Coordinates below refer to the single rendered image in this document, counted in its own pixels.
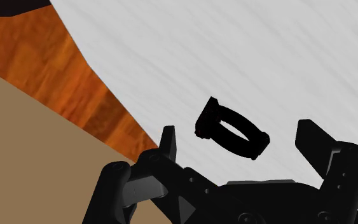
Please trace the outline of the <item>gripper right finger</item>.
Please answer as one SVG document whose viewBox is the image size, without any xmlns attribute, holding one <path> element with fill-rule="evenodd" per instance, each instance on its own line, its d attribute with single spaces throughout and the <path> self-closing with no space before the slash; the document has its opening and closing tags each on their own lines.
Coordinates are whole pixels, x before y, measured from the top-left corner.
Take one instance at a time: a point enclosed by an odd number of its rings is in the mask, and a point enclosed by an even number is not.
<svg viewBox="0 0 358 224">
<path fill-rule="evenodd" d="M 337 141 L 311 119 L 301 119 L 295 146 L 323 179 L 314 223 L 358 224 L 358 144 Z"/>
</svg>

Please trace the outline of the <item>black wristwatch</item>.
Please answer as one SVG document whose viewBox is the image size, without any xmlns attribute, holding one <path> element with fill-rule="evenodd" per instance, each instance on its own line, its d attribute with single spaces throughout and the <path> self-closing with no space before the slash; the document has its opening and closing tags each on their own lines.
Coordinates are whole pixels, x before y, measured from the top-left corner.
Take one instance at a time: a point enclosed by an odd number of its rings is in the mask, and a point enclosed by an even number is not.
<svg viewBox="0 0 358 224">
<path fill-rule="evenodd" d="M 240 157 L 257 159 L 270 144 L 270 136 L 246 117 L 210 97 L 195 123 L 195 135 Z"/>
</svg>

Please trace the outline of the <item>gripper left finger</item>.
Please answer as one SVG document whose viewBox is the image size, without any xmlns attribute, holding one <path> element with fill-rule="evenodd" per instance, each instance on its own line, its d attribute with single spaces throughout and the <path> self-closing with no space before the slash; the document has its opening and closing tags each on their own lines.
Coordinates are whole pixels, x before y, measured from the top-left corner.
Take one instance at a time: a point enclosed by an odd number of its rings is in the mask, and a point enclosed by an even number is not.
<svg viewBox="0 0 358 224">
<path fill-rule="evenodd" d="M 130 224 L 139 202 L 151 200 L 171 224 L 225 224 L 217 186 L 176 163 L 173 126 L 163 129 L 158 148 L 143 151 L 134 165 L 105 165 L 82 224 Z"/>
</svg>

